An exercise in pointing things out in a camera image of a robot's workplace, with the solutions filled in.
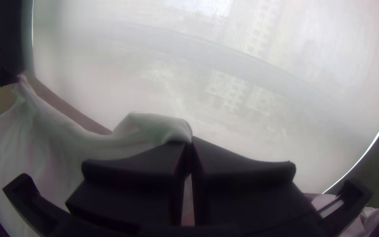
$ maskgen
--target white sheet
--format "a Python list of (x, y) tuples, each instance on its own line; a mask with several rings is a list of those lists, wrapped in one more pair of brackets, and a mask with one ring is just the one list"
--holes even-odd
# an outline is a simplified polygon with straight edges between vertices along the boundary
[(2, 191), (19, 174), (29, 174), (43, 197), (67, 210), (64, 202), (83, 180), (82, 161), (125, 158), (170, 140), (191, 142), (191, 128), (182, 119), (133, 113), (104, 136), (49, 106), (24, 76), (13, 91), (16, 103), (0, 115), (0, 223), (12, 237), (37, 236)]

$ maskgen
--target white fabric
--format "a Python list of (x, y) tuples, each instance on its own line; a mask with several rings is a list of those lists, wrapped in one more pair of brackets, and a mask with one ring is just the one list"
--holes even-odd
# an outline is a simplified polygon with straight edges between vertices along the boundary
[(37, 236), (2, 191), (19, 174), (29, 174), (42, 196), (67, 210), (65, 201), (83, 180), (82, 161), (125, 158), (170, 140), (191, 142), (191, 128), (182, 119), (129, 114), (112, 135), (103, 136), (37, 97), (24, 76), (13, 91), (18, 100), (0, 115), (0, 222), (12, 237)]
[[(318, 195), (312, 205), (318, 211), (334, 201), (337, 197), (330, 194)], [(359, 216), (347, 227), (340, 237), (368, 237), (379, 223), (379, 209), (365, 207)]]

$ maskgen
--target white cloth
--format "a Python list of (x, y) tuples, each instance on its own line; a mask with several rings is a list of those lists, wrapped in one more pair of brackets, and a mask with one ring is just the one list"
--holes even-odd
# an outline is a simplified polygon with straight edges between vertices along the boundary
[[(318, 211), (336, 199), (335, 195), (321, 194), (312, 200)], [(347, 227), (339, 237), (368, 237), (379, 223), (379, 209), (365, 207), (359, 216)]]
[(133, 113), (104, 136), (40, 99), (24, 76), (13, 92), (17, 101), (0, 115), (0, 222), (12, 237), (37, 236), (2, 191), (19, 174), (29, 174), (43, 197), (67, 210), (65, 201), (83, 180), (84, 160), (125, 158), (170, 140), (191, 142), (191, 128), (182, 119)]

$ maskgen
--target dark wall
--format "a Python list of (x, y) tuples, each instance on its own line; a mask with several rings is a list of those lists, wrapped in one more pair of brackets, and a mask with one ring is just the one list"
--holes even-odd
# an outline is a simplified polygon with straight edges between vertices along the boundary
[(0, 0), (0, 65), (16, 75), (25, 69), (21, 11), (22, 0)]

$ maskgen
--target fog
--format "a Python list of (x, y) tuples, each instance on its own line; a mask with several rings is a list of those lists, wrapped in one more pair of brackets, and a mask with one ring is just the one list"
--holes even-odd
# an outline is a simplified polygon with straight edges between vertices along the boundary
[(34, 0), (37, 78), (113, 129), (188, 121), (319, 193), (379, 131), (379, 1)]

